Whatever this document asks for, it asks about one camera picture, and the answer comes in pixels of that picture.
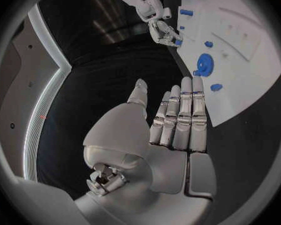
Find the blue gear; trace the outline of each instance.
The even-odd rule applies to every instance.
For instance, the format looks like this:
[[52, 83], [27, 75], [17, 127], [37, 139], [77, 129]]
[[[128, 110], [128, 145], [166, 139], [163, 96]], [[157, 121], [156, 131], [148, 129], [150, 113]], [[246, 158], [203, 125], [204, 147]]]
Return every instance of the blue gear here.
[[198, 70], [193, 71], [195, 76], [208, 77], [214, 71], [213, 57], [207, 53], [201, 54], [197, 62]]

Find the black floor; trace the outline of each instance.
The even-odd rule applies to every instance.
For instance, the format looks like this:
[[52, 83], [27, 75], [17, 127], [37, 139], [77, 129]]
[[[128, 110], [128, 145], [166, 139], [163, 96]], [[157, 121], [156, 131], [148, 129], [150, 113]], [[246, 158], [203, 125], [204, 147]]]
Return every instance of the black floor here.
[[[114, 17], [116, 28], [104, 20], [103, 13], [87, 9], [98, 5], [91, 4], [92, 0], [44, 0], [40, 4], [73, 70], [43, 126], [37, 176], [40, 182], [65, 190], [73, 199], [88, 190], [90, 170], [83, 159], [83, 140], [92, 125], [127, 100], [138, 78], [149, 87], [151, 124], [163, 92], [183, 77], [167, 48], [153, 43], [138, 18], [130, 15], [134, 10], [114, 2], [119, 3], [117, 14], [121, 14], [120, 19]], [[105, 32], [90, 22], [92, 15], [101, 16]], [[117, 31], [122, 31], [125, 39]], [[238, 116], [215, 128], [209, 123], [207, 148], [215, 165], [218, 191], [207, 225], [217, 224], [252, 195], [267, 174], [280, 139], [281, 77]]]

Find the blue object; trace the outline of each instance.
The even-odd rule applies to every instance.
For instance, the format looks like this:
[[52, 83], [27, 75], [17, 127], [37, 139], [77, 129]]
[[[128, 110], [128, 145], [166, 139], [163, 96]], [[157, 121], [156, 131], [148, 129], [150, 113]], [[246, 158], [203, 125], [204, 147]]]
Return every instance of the blue object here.
[[216, 83], [210, 86], [211, 91], [215, 92], [215, 91], [219, 91], [223, 88], [222, 84]]
[[197, 62], [198, 70], [193, 71], [195, 76], [208, 77], [214, 71], [214, 60], [208, 53], [203, 53]]
[[214, 46], [214, 43], [212, 41], [206, 41], [204, 44], [208, 48], [212, 48]]
[[176, 40], [176, 41], [175, 41], [175, 44], [178, 45], [178, 46], [181, 46], [182, 41], [181, 41], [181, 40]]
[[194, 11], [192, 11], [192, 10], [180, 9], [180, 14], [192, 16], [192, 15], [194, 15]]

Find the robotic hand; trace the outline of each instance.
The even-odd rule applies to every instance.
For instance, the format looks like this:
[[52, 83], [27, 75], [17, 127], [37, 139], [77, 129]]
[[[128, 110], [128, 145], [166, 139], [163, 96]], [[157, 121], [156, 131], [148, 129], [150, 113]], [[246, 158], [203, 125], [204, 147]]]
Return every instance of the robotic hand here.
[[171, 10], [163, 7], [160, 0], [123, 0], [129, 6], [134, 6], [142, 21], [148, 23], [154, 42], [172, 47], [179, 47], [174, 40], [182, 41], [172, 27], [160, 19], [170, 19]]
[[91, 224], [198, 224], [213, 202], [202, 79], [185, 77], [181, 89], [167, 91], [151, 128], [147, 89], [139, 79], [127, 103], [85, 137], [84, 160], [93, 172], [90, 192], [76, 204]]

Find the dark floor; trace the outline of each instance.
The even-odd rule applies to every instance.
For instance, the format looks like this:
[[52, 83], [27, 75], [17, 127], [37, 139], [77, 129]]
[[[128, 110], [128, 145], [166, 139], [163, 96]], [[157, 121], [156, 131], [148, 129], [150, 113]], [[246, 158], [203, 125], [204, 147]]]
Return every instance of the dark floor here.
[[[150, 124], [163, 92], [183, 77], [167, 48], [153, 43], [147, 28], [131, 15], [133, 9], [119, 0], [99, 1], [105, 6], [117, 4], [115, 25], [103, 10], [96, 12], [98, 1], [44, 0], [40, 4], [73, 71], [44, 124], [37, 175], [40, 182], [59, 187], [74, 199], [88, 190], [90, 170], [83, 159], [83, 140], [92, 125], [127, 100], [138, 78], [148, 83]], [[101, 29], [93, 23], [96, 16]], [[250, 108], [224, 124], [208, 127], [207, 148], [218, 191], [207, 225], [217, 224], [251, 196], [267, 174], [280, 139], [281, 77]]]

